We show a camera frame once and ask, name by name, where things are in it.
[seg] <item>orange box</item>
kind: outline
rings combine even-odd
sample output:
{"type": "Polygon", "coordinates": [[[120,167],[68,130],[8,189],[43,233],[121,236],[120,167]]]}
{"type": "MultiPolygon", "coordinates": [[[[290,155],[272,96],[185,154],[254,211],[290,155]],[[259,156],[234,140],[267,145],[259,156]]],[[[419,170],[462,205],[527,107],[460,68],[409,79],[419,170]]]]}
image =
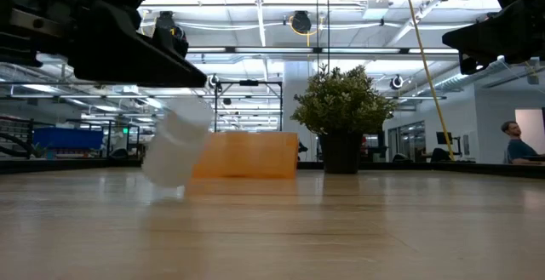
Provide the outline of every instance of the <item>orange box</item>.
{"type": "Polygon", "coordinates": [[[192,177],[294,179],[298,146],[296,133],[213,133],[192,177]]]}

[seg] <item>wooden table surface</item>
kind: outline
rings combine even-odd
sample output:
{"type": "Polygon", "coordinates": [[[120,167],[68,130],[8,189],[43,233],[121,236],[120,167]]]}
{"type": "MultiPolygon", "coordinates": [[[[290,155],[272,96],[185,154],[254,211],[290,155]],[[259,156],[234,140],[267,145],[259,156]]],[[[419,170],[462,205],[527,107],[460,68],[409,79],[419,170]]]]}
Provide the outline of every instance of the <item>wooden table surface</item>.
{"type": "Polygon", "coordinates": [[[545,279],[545,180],[0,175],[0,279],[545,279]]]}

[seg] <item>computer monitor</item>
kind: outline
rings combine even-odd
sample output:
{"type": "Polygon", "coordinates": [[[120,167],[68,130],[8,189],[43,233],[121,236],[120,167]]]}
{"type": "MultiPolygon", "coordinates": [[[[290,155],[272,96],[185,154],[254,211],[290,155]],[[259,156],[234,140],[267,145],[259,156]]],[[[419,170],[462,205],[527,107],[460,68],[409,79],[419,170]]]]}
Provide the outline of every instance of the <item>computer monitor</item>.
{"type": "MultiPolygon", "coordinates": [[[[452,144],[452,133],[449,132],[448,134],[450,143],[452,144]]],[[[437,144],[446,145],[445,133],[443,131],[437,133],[437,144]]]]}

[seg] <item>blue bin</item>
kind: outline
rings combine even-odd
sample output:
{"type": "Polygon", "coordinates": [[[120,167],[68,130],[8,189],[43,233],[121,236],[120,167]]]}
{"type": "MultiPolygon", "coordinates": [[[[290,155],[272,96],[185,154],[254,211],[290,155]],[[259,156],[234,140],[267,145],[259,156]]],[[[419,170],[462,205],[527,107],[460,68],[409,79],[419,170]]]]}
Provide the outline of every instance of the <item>blue bin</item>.
{"type": "Polygon", "coordinates": [[[34,130],[33,144],[49,149],[100,149],[102,131],[63,128],[34,130]]]}

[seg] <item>person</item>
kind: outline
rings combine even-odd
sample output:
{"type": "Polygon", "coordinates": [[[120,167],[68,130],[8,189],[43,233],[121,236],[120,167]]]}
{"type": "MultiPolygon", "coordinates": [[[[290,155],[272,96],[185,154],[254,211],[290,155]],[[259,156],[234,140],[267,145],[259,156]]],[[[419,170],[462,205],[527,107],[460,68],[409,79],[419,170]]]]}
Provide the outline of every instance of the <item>person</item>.
{"type": "Polygon", "coordinates": [[[502,124],[502,132],[511,139],[506,150],[506,163],[515,165],[544,165],[544,162],[531,161],[529,157],[540,157],[537,152],[520,139],[522,132],[517,122],[502,124]]]}

